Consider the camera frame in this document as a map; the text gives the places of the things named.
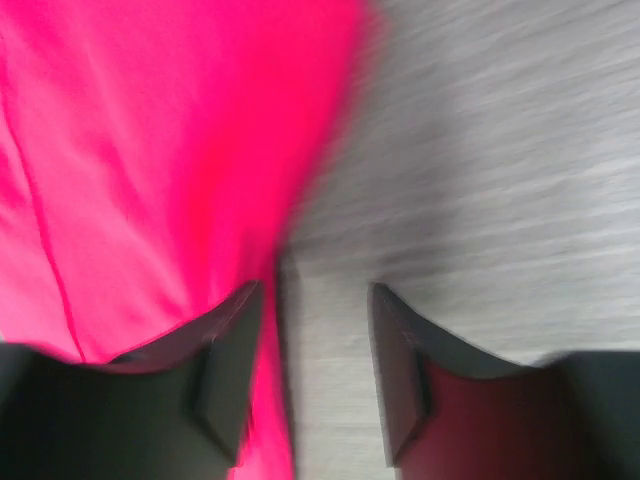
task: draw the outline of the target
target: gray laminate floor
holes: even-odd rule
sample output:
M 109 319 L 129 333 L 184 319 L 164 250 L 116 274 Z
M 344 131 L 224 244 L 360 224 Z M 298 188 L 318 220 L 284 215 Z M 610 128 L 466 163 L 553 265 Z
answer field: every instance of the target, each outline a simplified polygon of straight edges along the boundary
M 381 9 L 381 64 L 292 239 L 303 480 L 393 478 L 371 279 L 515 360 L 640 347 L 640 2 Z

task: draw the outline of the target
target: hot pink garment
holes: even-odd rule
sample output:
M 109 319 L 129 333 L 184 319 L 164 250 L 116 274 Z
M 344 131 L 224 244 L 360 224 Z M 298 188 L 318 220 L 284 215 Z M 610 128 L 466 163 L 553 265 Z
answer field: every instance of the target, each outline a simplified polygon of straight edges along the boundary
M 359 0 L 0 0 L 5 339 L 106 362 L 262 279 L 230 478 L 290 479 L 275 248 L 364 20 Z

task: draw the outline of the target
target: gray floor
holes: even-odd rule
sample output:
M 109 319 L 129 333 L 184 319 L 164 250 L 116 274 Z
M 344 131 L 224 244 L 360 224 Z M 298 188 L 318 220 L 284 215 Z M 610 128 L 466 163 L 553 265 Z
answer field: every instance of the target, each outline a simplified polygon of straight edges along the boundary
M 499 354 L 640 348 L 640 2 L 387 0 L 292 240 L 303 480 L 384 468 L 366 283 Z

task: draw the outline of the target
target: pink skirt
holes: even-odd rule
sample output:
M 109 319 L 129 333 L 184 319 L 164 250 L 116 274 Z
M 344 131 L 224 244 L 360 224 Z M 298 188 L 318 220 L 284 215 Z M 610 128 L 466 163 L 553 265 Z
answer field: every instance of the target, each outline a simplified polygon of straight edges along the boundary
M 275 254 L 360 0 L 0 0 L 0 332 L 103 363 L 267 291 L 234 480 L 293 478 Z

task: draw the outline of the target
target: wooden floor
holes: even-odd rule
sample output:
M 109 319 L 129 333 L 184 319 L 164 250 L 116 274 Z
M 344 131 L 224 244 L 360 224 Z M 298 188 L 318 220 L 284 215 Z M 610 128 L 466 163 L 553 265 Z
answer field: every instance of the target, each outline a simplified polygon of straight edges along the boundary
M 514 360 L 640 348 L 640 2 L 381 8 L 381 65 L 291 242 L 303 480 L 393 478 L 372 279 Z

